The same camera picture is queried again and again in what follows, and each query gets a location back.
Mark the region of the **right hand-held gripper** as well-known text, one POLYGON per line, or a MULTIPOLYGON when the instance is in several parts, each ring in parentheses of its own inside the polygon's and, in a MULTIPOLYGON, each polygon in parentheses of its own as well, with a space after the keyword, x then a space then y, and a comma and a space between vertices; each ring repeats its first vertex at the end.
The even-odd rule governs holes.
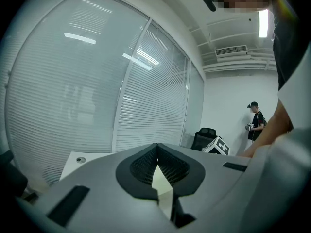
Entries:
POLYGON ((219 136, 217 136, 203 149, 203 152, 229 155, 230 147, 219 136))

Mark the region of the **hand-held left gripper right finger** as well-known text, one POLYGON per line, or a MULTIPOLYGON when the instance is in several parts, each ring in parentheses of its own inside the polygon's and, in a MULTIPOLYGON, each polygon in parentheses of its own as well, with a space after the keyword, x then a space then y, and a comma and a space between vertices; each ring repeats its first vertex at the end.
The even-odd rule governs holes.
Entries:
POLYGON ((236 186, 249 159, 158 144, 158 164, 173 184, 171 220, 159 233, 240 233, 246 203, 236 186))

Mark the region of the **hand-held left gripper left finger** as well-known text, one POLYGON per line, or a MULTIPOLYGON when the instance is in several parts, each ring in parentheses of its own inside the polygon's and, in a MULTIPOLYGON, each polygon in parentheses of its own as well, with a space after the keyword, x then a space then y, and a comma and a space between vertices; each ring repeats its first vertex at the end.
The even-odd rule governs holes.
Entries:
POLYGON ((39 233, 158 233, 168 218, 152 188, 157 144, 92 160, 31 205, 17 200, 39 233))

